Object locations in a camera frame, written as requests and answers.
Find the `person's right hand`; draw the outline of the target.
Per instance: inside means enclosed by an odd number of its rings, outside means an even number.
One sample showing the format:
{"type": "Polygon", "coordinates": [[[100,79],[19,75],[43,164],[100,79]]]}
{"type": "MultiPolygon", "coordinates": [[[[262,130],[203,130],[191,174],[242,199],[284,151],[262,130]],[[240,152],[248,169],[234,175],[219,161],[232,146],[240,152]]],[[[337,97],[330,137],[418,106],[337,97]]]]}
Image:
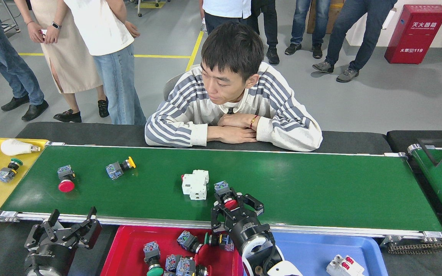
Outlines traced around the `person's right hand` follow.
{"type": "Polygon", "coordinates": [[[240,144],[240,143],[254,143],[256,142],[256,131],[250,128],[239,127],[224,127],[227,134],[224,138],[225,143],[240,144]]]}

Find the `person's left hand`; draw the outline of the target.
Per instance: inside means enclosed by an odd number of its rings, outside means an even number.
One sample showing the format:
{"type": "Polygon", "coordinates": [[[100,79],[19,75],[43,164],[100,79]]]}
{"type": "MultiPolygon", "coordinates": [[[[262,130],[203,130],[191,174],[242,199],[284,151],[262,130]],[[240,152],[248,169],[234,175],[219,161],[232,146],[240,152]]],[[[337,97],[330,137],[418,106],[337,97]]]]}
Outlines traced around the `person's left hand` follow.
{"type": "Polygon", "coordinates": [[[225,114],[219,119],[218,126],[251,128],[251,121],[255,117],[255,115],[246,113],[225,114]]]}

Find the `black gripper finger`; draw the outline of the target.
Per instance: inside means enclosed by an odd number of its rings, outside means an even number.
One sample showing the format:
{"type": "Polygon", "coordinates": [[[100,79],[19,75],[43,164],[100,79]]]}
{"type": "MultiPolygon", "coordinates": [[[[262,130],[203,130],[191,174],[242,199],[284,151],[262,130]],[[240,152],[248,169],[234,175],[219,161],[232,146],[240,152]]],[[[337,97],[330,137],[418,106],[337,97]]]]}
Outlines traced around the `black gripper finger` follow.
{"type": "Polygon", "coordinates": [[[239,215],[238,225],[241,227],[259,227],[258,215],[264,212],[262,202],[250,194],[238,194],[239,215]]]}
{"type": "Polygon", "coordinates": [[[52,243],[56,242],[58,240],[56,231],[60,227],[60,223],[58,223],[59,215],[60,212],[58,209],[55,209],[48,219],[45,219],[40,224],[33,225],[24,243],[24,247],[29,250],[39,247],[39,242],[42,238],[49,238],[52,243]]]}
{"type": "Polygon", "coordinates": [[[211,229],[214,233],[229,232],[226,226],[226,219],[229,217],[229,210],[226,208],[222,200],[214,202],[214,207],[211,208],[211,229]]]}
{"type": "Polygon", "coordinates": [[[92,206],[83,222],[72,224],[71,227],[63,230],[62,241],[65,246],[93,248],[102,230],[100,222],[96,219],[96,214],[97,210],[92,206]]]}

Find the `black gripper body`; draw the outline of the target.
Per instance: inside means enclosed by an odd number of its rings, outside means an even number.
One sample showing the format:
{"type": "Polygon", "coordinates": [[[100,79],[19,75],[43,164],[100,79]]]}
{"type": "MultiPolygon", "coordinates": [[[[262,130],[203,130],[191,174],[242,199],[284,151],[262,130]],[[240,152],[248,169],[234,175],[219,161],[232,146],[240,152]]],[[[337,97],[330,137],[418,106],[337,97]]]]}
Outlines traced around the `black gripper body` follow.
{"type": "Polygon", "coordinates": [[[229,236],[232,239],[235,248],[238,253],[243,252],[243,247],[246,245],[247,241],[253,236],[261,236],[265,246],[262,248],[272,247],[272,242],[268,237],[268,231],[270,230],[269,224],[261,224],[256,217],[240,217],[237,216],[236,219],[227,216],[224,222],[224,228],[229,232],[229,236]]]}
{"type": "Polygon", "coordinates": [[[26,276],[66,276],[69,273],[76,247],[57,243],[30,248],[25,260],[26,276]]]}

